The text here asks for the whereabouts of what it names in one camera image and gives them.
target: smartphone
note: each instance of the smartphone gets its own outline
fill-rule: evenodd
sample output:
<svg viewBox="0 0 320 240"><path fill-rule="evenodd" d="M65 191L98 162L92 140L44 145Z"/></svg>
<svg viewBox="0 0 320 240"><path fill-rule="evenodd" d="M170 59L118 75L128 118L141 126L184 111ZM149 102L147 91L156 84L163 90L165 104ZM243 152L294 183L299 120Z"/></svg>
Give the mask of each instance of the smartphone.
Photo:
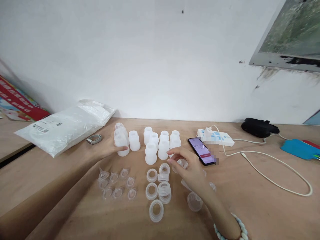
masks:
<svg viewBox="0 0 320 240"><path fill-rule="evenodd" d="M199 138L189 138L188 142L198 155L203 165L208 166L216 163L216 159L211 156L209 149L207 149Z"/></svg>

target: hand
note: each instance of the hand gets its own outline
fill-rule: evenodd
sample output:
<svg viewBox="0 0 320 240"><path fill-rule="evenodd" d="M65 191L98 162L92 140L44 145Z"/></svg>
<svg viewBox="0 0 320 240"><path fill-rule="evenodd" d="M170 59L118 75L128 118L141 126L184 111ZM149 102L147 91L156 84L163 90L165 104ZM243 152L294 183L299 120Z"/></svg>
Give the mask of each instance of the hand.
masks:
<svg viewBox="0 0 320 240"><path fill-rule="evenodd" d="M205 186L210 185L204 176L198 156L183 147L172 148L167 154L174 154L168 159L168 163L175 168L191 190L201 196L201 191L206 189ZM177 163L179 159L185 159L188 162L186 169Z"/></svg>
<svg viewBox="0 0 320 240"><path fill-rule="evenodd" d="M116 147L114 145L113 134L108 139L102 139L102 141L97 144L89 145L86 143L86 146L89 148L90 154L92 154L94 159L97 161L100 161L101 159L108 157L115 152L128 149L127 146Z"/></svg>

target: charging cable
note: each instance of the charging cable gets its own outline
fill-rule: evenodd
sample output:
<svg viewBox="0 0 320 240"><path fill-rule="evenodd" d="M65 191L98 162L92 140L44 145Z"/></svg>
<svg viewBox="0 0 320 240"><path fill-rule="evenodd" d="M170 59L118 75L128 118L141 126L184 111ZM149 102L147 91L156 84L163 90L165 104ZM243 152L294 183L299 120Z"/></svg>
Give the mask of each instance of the charging cable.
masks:
<svg viewBox="0 0 320 240"><path fill-rule="evenodd" d="M217 127L216 125L211 125L211 126L209 127L209 129L212 131L212 128L211 128L212 126L215 126L216 129L217 129L217 131L218 131L219 134L220 134L220 131L219 131L219 129L218 129L218 127ZM263 142L252 142L252 141L243 140L243 139L233 139L233 140L246 141L246 142L258 143L258 144L265 144L265 143L266 143L266 138L263 139ZM232 155L235 155L235 154L237 154L237 153L240 153L240 154L250 163L250 165L251 165L258 173L260 173L264 178L266 178L268 181L272 182L274 185L278 186L279 188L282 188L283 190L286 190L286 191L288 191L288 192L291 192L291 193L294 193L294 194L297 194L297 195L303 196L303 197L309 197L309 196L312 195L313 189L312 189L311 184L310 184L303 176L301 176L300 173L298 173L296 170L294 170L294 169L293 169L292 167L290 167L288 164L282 162L281 160L279 160L279 159L277 159L277 158L275 158L275 157L273 157L273 156L271 156L271 155L269 155L269 154L262 153L262 152L256 152L256 151L240 151L240 152L236 152L236 153L232 153L232 154L226 154L226 150L225 150L225 148L224 148L223 141L222 141L222 140L220 140L220 141L221 141L221 144L222 144L222 147L223 147L224 154L225 154L226 156L232 156ZM275 182L272 181L270 178L268 178L268 177L265 176L263 173L261 173L258 169L256 169L256 167L249 161L249 159L247 158L247 156L244 154L245 152L260 153L260 154L263 154L263 155L267 155L267 156L269 156L269 157L271 157L271 158L273 158L273 159L275 159L275 160L283 163L283 164L286 165L288 168L290 168L293 172L295 172L300 178L302 178L302 180L304 180L304 181L306 182L306 184L308 185L308 187L309 187L309 189L310 189L309 193L308 193L308 194L301 194L301 193L297 193L297 192L291 191L291 190L289 190L289 189L286 189L286 188L284 188L284 187L281 187L279 184L275 183Z"/></svg>

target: white wall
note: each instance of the white wall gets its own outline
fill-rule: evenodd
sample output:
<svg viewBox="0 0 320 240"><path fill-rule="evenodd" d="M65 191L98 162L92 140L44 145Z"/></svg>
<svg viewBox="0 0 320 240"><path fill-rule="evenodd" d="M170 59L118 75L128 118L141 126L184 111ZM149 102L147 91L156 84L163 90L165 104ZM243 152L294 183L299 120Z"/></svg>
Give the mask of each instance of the white wall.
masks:
<svg viewBox="0 0 320 240"><path fill-rule="evenodd" d="M121 117L301 124L318 76L248 65L278 4L2 0L0 58L18 78L0 72L51 112L92 98Z"/></svg>

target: phone screen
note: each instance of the phone screen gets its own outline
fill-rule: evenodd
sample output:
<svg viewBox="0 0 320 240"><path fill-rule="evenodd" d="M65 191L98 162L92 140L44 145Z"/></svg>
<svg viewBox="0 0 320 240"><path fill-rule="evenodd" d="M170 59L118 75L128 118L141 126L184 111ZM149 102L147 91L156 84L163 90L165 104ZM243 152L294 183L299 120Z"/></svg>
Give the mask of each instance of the phone screen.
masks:
<svg viewBox="0 0 320 240"><path fill-rule="evenodd" d="M190 138L188 139L188 141L193 146L194 151L198 154L204 164L216 162L216 160L211 156L207 147L201 142L199 138Z"/></svg>

